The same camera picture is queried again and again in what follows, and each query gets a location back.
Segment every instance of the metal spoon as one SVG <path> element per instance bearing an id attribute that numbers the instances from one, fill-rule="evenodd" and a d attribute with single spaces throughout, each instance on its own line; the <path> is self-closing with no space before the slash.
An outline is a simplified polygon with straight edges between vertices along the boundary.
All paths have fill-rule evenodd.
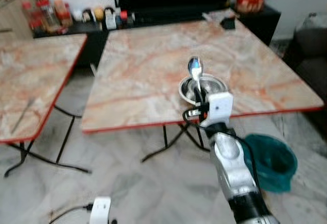
<path id="1" fill-rule="evenodd" d="M 200 57 L 192 57 L 189 61 L 188 69 L 192 79 L 197 82 L 199 91 L 201 93 L 200 78 L 203 74 L 203 64 L 200 61 Z"/>

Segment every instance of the stainless steel bowl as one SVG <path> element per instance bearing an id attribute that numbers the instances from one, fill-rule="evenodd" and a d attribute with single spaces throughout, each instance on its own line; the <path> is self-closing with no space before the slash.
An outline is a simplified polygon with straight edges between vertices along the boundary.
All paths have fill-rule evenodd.
<path id="1" fill-rule="evenodd" d="M 201 89 L 207 94 L 215 94 L 228 91 L 227 85 L 221 80 L 213 77 L 210 74 L 204 73 L 200 79 Z M 179 95 L 188 103 L 195 105 L 194 88 L 197 83 L 191 78 L 186 77 L 179 83 Z"/>

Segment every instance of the floor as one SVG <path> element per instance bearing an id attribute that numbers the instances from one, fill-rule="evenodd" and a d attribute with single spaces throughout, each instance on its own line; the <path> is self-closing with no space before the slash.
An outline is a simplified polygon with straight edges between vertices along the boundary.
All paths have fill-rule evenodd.
<path id="1" fill-rule="evenodd" d="M 93 79 L 89 70 L 75 73 L 57 105 L 82 114 Z M 56 159 L 68 125 L 69 118 L 54 110 L 32 151 Z M 239 136 L 277 137 L 295 152 L 298 170 L 292 190 L 264 194 L 279 221 L 327 223 L 327 144 L 307 118 L 302 113 L 254 116 L 232 119 L 231 126 Z M 169 138 L 178 131 L 178 126 L 167 127 Z M 84 135 L 76 120 L 61 162 L 91 168 L 92 175 L 27 157 L 23 166 L 0 180 L 0 223 L 48 223 L 96 196 L 112 198 L 110 220 L 118 223 L 235 223 L 209 155 L 186 136 L 167 152 L 140 163 L 163 144 L 160 127 Z M 18 161 L 17 151 L 0 145 L 0 175 Z M 56 223 L 88 220 L 89 213 L 78 210 Z"/>

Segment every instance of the green bucket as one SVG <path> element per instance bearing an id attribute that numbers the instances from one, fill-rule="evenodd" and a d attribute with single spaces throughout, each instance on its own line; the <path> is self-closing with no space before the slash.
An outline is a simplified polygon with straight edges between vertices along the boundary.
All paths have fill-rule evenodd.
<path id="1" fill-rule="evenodd" d="M 297 159 L 292 150 L 280 140 L 258 134 L 245 138 L 253 151 L 260 187 L 270 192 L 291 190 L 291 180 L 297 169 Z M 245 164 L 252 176 L 249 149 L 243 145 Z"/>

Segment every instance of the cord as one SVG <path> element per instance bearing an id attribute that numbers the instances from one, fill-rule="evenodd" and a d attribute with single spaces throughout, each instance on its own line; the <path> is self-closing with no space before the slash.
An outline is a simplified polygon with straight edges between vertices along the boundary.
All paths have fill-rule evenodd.
<path id="1" fill-rule="evenodd" d="M 58 215 L 57 217 L 55 217 L 54 219 L 52 219 L 49 224 L 52 224 L 54 223 L 56 220 L 60 219 L 61 217 L 63 217 L 65 214 L 69 213 L 69 212 L 72 212 L 74 210 L 79 210 L 79 209 L 86 209 L 86 211 L 91 211 L 92 210 L 92 207 L 93 207 L 93 203 L 89 203 L 88 205 L 85 205 L 85 206 L 75 206 L 75 207 L 72 207 L 68 210 L 66 210 L 65 212 L 61 213 L 60 215 Z"/>
<path id="2" fill-rule="evenodd" d="M 188 112 L 192 111 L 193 109 L 187 109 L 183 112 L 182 116 L 183 116 L 183 119 L 184 121 L 193 126 L 193 127 L 196 127 L 196 128 L 200 128 L 200 129 L 203 129 L 205 131 L 211 131 L 211 132 L 216 132 L 217 130 L 215 129 L 212 129 L 212 128 L 208 128 L 208 127 L 204 127 L 204 126 L 201 126 L 201 125 L 198 125 L 197 123 L 193 123 L 191 121 L 188 120 L 187 118 L 187 114 Z M 254 160 L 254 154 L 253 154 L 253 151 L 252 151 L 252 148 L 251 146 L 241 137 L 238 137 L 236 135 L 233 135 L 233 134 L 228 134 L 228 133 L 224 133 L 224 132 L 220 132 L 220 133 L 223 133 L 223 134 L 226 134 L 228 136 L 231 136 L 233 137 L 234 139 L 240 141 L 242 144 L 244 144 L 248 149 L 249 149 L 249 152 L 250 152 L 250 158 L 251 158 L 251 163 L 252 163 L 252 170 L 253 170 L 253 178 L 254 178 L 254 181 L 255 181 L 255 184 L 258 188 L 258 190 L 260 191 L 261 193 L 261 188 L 260 188 L 260 184 L 259 184 L 259 179 L 258 179 L 258 172 L 256 171 L 256 164 L 255 164 L 255 160 Z"/>

